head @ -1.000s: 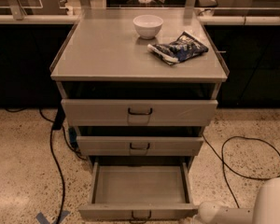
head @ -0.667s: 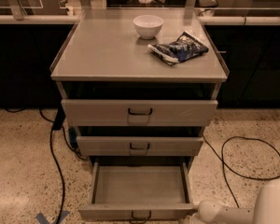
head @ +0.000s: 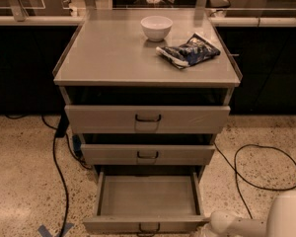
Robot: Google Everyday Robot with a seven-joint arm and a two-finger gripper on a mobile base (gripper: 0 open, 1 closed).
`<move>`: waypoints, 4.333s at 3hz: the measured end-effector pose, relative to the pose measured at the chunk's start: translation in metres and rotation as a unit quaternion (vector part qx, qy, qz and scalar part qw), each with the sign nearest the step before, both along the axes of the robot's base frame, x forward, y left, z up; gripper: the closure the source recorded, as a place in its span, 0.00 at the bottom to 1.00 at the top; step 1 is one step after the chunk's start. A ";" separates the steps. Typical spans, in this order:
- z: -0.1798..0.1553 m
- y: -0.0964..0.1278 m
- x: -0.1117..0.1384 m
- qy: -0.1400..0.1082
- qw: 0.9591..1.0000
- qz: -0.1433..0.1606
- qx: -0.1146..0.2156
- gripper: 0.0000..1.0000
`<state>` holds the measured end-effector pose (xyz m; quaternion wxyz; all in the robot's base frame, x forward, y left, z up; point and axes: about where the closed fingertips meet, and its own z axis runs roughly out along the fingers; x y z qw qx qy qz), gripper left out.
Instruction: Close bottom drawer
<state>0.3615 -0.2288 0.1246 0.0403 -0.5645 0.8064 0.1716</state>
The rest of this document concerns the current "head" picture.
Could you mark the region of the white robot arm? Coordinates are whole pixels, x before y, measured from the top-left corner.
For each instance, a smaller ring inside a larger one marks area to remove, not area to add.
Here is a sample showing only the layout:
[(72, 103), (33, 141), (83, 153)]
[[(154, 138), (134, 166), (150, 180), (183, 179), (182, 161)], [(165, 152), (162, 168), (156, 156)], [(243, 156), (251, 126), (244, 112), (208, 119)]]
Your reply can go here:
[(296, 237), (296, 191), (284, 192), (274, 199), (267, 221), (218, 210), (189, 237)]

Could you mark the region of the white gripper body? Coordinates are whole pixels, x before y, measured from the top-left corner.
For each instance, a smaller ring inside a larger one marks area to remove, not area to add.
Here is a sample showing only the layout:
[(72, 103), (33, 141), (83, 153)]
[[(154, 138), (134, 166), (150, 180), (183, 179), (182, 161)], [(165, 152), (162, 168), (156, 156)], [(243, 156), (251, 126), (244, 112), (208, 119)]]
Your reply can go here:
[(209, 222), (194, 232), (194, 237), (236, 237), (235, 231), (231, 229), (236, 218), (237, 215), (230, 211), (214, 211)]

